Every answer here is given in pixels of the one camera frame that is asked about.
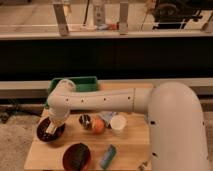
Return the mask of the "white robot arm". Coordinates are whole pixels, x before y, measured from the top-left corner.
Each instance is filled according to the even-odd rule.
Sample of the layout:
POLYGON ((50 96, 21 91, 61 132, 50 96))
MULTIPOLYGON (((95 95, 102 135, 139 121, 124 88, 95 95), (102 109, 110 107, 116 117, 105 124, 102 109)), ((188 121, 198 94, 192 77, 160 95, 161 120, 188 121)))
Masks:
POLYGON ((78 92, 62 79, 47 98, 53 134, 72 110, 134 112, 148 115, 153 171, 210 171, 203 110, 187 85, 78 92))

